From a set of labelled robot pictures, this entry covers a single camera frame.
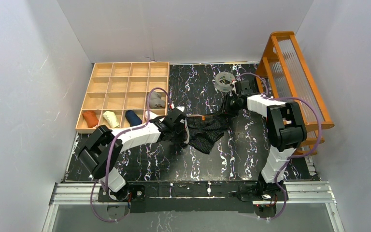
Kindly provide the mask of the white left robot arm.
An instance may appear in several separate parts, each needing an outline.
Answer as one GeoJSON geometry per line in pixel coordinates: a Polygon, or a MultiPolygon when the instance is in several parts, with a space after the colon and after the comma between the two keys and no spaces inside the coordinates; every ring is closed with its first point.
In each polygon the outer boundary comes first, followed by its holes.
{"type": "Polygon", "coordinates": [[[118,129],[117,134],[101,125],[85,141],[78,143],[75,153],[104,190],[117,193],[126,185],[125,179],[114,167],[120,153],[161,141],[187,144],[185,135],[189,135],[189,131],[186,119],[185,107],[178,106],[170,109],[165,116],[157,116],[147,123],[118,129]]]}

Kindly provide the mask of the grey beige underwear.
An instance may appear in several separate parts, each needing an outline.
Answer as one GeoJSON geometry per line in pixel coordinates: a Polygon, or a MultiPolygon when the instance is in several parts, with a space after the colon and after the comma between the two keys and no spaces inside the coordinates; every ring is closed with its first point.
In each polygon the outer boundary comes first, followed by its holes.
{"type": "Polygon", "coordinates": [[[160,92],[150,92],[149,95],[149,101],[148,101],[148,106],[150,108],[165,108],[166,107],[166,102],[162,98],[162,95],[160,92]]]}

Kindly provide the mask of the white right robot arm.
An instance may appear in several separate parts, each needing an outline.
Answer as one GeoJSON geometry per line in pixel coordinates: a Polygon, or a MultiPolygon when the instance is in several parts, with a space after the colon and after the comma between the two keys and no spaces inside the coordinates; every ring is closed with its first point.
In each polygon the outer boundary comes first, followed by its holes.
{"type": "Polygon", "coordinates": [[[230,92],[225,96],[221,113],[235,116],[242,109],[254,112],[266,119],[270,142],[269,154],[258,181],[252,187],[240,190],[240,196],[274,197],[283,188],[283,176],[290,157],[306,140],[307,130],[297,102],[277,101],[257,91],[250,80],[230,82],[230,92]]]}

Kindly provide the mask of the black striped underwear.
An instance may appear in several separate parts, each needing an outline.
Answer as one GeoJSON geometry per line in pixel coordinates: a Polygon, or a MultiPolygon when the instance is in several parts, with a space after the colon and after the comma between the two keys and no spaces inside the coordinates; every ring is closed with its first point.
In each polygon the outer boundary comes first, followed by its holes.
{"type": "Polygon", "coordinates": [[[223,113],[189,115],[186,118],[184,144],[209,154],[229,129],[230,117],[223,113]]]}

